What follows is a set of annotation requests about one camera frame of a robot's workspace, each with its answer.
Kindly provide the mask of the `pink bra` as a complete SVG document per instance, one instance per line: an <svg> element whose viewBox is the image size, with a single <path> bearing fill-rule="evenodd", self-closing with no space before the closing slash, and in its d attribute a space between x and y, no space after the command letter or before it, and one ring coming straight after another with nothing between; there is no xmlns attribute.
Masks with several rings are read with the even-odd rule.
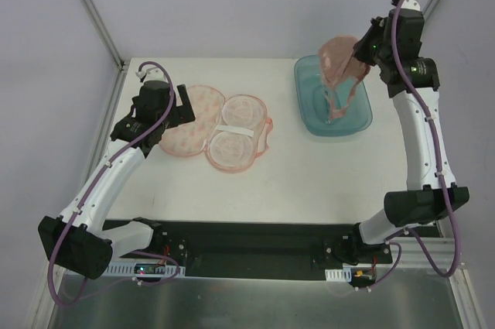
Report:
<svg viewBox="0 0 495 329"><path fill-rule="evenodd" d="M353 101L357 88L370 72L370 65L359 61L354 56L354 46L358 40L355 36L336 36L324 43L318 52L322 83L331 91L326 97L329 103L329 119L342 118ZM353 85L347 96L346 104L338 108L334 94L338 87L352 80Z"/></svg>

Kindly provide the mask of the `floral mesh laundry bag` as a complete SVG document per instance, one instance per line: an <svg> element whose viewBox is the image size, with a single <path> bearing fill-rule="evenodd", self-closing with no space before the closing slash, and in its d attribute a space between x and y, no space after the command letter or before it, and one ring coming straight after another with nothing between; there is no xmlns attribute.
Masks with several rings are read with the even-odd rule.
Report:
<svg viewBox="0 0 495 329"><path fill-rule="evenodd" d="M167 129L159 143L172 156L203 153L210 165L225 173L240 173L268 149L273 121L265 103L251 95L226 98L213 87L187 89L196 120Z"/></svg>

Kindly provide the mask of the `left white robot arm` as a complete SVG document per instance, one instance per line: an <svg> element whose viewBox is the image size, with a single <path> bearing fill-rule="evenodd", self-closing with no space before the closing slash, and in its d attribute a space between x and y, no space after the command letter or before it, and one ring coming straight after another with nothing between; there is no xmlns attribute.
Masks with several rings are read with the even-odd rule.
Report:
<svg viewBox="0 0 495 329"><path fill-rule="evenodd" d="M166 244L162 225L145 218L105 229L104 222L129 177L141 166L165 130L194 122L186 86L171 94L165 81L146 81L130 112L117 122L104 156L75 200L58 217L45 216L39 236L51 266L97 279L112 259L139 251L158 257Z"/></svg>

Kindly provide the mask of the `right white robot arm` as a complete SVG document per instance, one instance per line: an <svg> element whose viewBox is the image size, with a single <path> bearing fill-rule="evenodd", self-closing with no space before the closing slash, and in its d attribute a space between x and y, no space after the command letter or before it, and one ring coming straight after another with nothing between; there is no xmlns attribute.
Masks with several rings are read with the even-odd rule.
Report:
<svg viewBox="0 0 495 329"><path fill-rule="evenodd" d="M416 228L444 218L469 200L449 167L439 122L439 76L435 61L420 57L423 14L414 9L392 9L385 18L372 19L354 56L377 66L398 113L407 160L406 190L388 192L384 208L353 227L349 238L335 245L340 261L368 262L385 242L405 228Z"/></svg>

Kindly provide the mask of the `teal transparent plastic basin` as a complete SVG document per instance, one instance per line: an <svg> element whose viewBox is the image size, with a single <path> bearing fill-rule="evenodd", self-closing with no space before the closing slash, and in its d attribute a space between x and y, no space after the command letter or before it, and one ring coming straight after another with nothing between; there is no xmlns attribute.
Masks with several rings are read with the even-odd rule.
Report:
<svg viewBox="0 0 495 329"><path fill-rule="evenodd" d="M323 83L317 55L294 66L295 89L302 121L309 132L342 137L367 129L373 119L367 91L352 77L332 89Z"/></svg>

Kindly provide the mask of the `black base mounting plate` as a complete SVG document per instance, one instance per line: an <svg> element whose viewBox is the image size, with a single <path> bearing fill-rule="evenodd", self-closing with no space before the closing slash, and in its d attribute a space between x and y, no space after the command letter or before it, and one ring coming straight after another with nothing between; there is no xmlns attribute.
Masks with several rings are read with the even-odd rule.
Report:
<svg viewBox="0 0 495 329"><path fill-rule="evenodd" d="M160 226L159 240L135 255L168 256L188 277L316 281L353 262L392 262L383 245L346 251L353 242L350 224L160 221Z"/></svg>

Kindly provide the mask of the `left aluminium frame post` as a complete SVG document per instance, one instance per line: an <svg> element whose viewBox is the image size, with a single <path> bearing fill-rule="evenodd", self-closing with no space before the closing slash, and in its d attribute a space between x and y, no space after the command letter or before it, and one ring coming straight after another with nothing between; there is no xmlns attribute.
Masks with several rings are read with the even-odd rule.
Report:
<svg viewBox="0 0 495 329"><path fill-rule="evenodd" d="M120 54L112 36L106 27L100 11L94 3L94 0L80 0L85 12L87 13L91 23L93 24L96 33L100 37L105 49L111 57L114 65L119 71L125 68L125 59Z"/></svg>

